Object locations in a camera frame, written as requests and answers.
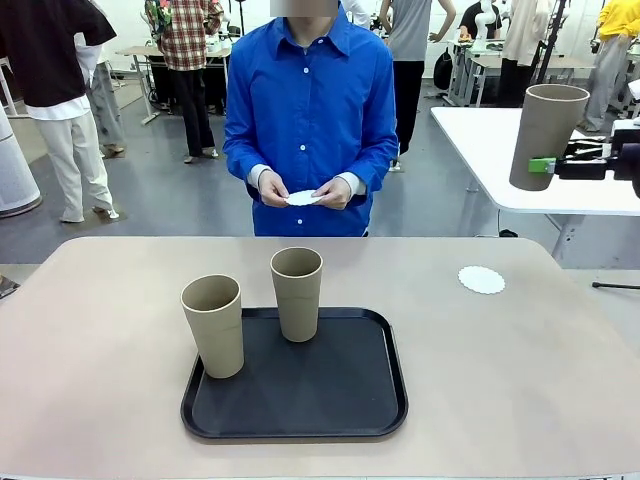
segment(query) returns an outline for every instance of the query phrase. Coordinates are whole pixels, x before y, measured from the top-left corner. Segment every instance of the shirt collar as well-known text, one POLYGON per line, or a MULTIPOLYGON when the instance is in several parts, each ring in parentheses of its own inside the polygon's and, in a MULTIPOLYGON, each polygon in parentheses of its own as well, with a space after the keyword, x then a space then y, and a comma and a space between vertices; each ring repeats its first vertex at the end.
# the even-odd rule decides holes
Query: shirt collar
MULTIPOLYGON (((347 14, 344 11, 342 6, 342 2, 340 2, 340 6, 338 8, 338 16, 336 17, 335 22, 333 22, 333 26, 326 38, 328 38, 333 46, 343 55, 349 56, 349 29, 351 28, 351 23, 347 18, 347 14)), ((291 30, 289 30, 289 25, 285 21, 283 17, 278 17, 275 19, 272 30, 272 47, 273 53, 278 53, 280 46, 283 42, 288 42, 291 45, 296 45, 293 36, 291 35, 291 30)))

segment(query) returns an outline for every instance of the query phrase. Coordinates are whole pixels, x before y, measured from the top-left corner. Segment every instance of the white pants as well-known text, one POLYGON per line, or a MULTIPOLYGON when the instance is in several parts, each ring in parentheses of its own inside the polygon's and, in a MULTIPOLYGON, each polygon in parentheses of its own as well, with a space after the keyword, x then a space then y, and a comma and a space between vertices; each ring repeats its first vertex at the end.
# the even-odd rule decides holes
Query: white pants
POLYGON ((100 156, 98 132, 91 112, 70 120, 36 120, 44 137, 49 157, 62 187, 65 211, 62 220, 78 222, 83 219, 82 178, 88 183, 88 193, 94 205, 113 209, 113 199, 107 185, 107 170, 100 156))
POLYGON ((604 125, 616 79, 624 66, 630 43, 631 39, 628 37, 613 37, 600 45, 595 68, 589 77, 588 90, 591 97, 584 117, 590 127, 600 130, 604 125))

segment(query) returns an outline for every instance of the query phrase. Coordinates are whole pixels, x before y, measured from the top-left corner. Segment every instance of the cup rim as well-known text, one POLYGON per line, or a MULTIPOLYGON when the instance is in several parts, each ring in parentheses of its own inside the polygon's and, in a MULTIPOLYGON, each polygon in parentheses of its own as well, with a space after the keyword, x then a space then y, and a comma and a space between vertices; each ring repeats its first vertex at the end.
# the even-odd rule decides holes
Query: cup rim
POLYGON ((531 85, 529 88, 527 88, 527 94, 539 100, 550 100, 553 102, 561 102, 561 103, 581 102, 583 100, 588 100, 589 97, 591 96, 591 94, 588 91, 586 91, 584 88, 576 87, 573 85, 561 85, 558 83, 540 83, 538 85, 531 85), (535 93, 532 92, 532 90, 538 87, 546 86, 546 85, 553 86, 553 87, 561 87, 563 89, 578 90, 583 93, 583 96, 580 98, 546 98, 540 95, 536 95, 535 93))
POLYGON ((276 253, 274 253, 273 256, 271 257, 271 261, 269 262, 269 265, 271 266, 271 271, 273 273, 275 273, 276 275, 282 277, 282 278, 303 279, 303 278, 309 278, 309 277, 315 275, 316 273, 318 273, 322 269, 322 266, 324 265, 324 258, 322 258, 322 255, 320 255, 313 248, 308 248, 308 247, 287 247, 287 248, 283 248, 282 250, 278 250, 276 253), (316 268, 313 272, 307 273, 306 275, 296 275, 296 276, 294 276, 294 275, 285 275, 284 273, 280 273, 275 268, 273 268, 273 259, 276 258, 277 255, 279 255, 279 254, 281 254, 283 252, 286 252, 288 250, 308 250, 310 252, 313 252, 320 258, 320 265, 318 265, 318 268, 316 268))
POLYGON ((212 274, 212 275, 203 275, 203 276, 198 277, 198 278, 196 278, 194 280, 191 280, 189 283, 187 283, 187 285, 185 285, 185 287, 182 289, 182 293, 180 293, 180 303, 182 303, 182 307, 183 308, 189 310, 192 313, 215 313, 215 312, 219 312, 221 310, 224 310, 229 305, 232 305, 234 302, 236 302, 238 300, 238 298, 240 298, 240 294, 241 293, 242 293, 242 290, 240 288, 240 283, 235 278, 230 277, 229 275, 223 275, 223 274, 219 274, 219 273, 218 274, 212 274), (189 288, 194 283, 199 282, 200 280, 204 280, 205 278, 212 278, 212 277, 227 278, 229 280, 233 280, 233 282, 238 287, 238 293, 236 294, 235 297, 233 297, 233 300, 229 301, 227 304, 223 305, 222 307, 214 308, 213 310, 196 310, 194 308, 191 308, 186 303, 184 303, 184 292, 187 290, 187 288, 189 288))

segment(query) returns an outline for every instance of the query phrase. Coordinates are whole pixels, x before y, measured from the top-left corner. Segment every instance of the person in plaid shirt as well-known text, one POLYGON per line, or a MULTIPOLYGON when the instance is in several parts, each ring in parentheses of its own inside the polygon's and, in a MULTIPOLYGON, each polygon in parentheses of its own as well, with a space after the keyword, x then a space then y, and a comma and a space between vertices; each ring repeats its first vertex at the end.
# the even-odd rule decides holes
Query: person in plaid shirt
POLYGON ((205 103, 204 69, 206 35, 220 28, 223 9, 219 0, 160 0, 171 8, 171 22, 160 37, 159 46, 182 106, 189 156, 216 158, 218 152, 209 125, 205 103))

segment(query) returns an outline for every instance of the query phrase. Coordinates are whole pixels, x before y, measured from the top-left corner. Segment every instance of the black backpack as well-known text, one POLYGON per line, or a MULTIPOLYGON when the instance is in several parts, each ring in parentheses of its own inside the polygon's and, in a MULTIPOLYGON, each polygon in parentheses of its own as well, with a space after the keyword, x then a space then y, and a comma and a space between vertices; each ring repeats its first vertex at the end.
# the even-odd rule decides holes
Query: black backpack
POLYGON ((453 59, 449 55, 449 49, 440 55, 433 69, 433 83, 440 90, 448 90, 451 83, 451 74, 453 73, 453 59))

